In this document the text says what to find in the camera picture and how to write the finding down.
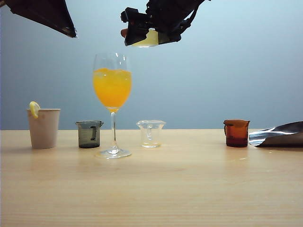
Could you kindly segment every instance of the small glass pitcher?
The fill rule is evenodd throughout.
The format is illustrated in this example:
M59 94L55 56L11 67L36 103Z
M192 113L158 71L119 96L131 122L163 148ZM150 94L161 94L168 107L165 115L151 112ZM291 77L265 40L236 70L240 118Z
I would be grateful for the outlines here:
M100 127L102 121L80 121L78 126L78 137L80 148L96 148L100 146Z
M225 120L223 122L227 146L247 147L249 122L241 119Z
M160 120L144 120L137 122L141 130L141 146L145 148L156 148L161 145L160 131L166 124Z

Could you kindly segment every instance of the light blue backdrop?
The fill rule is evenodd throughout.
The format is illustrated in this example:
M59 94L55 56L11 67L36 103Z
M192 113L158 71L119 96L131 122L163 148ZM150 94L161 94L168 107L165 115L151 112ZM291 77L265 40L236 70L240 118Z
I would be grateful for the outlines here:
M31 100L61 108L60 129L108 111L91 80L96 52L130 56L131 95L118 129L143 119L165 128L222 128L224 119L267 128L303 120L303 1L212 0L200 6L178 43L125 47L120 13L146 1L67 0L78 30L72 39L1 9L1 128L28 129Z

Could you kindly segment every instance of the white cup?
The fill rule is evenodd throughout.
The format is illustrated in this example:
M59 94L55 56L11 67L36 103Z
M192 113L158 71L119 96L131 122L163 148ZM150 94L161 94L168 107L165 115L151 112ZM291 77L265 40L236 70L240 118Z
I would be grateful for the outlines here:
M32 148L53 148L57 143L60 109L39 109L38 118L34 118L27 109Z

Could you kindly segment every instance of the glass stem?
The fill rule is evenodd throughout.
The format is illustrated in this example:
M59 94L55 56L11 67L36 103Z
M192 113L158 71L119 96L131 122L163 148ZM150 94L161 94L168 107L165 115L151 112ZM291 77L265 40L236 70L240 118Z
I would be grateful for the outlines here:
M113 148L117 148L117 142L116 142L116 113L115 112L111 112L110 113L111 116L111 121L112 121L112 147Z

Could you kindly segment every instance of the amber glass mug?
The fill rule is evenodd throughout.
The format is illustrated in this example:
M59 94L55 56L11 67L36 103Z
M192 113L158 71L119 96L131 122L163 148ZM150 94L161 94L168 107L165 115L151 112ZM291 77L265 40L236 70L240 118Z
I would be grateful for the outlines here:
M249 122L241 119L225 120L223 122L227 146L247 147Z

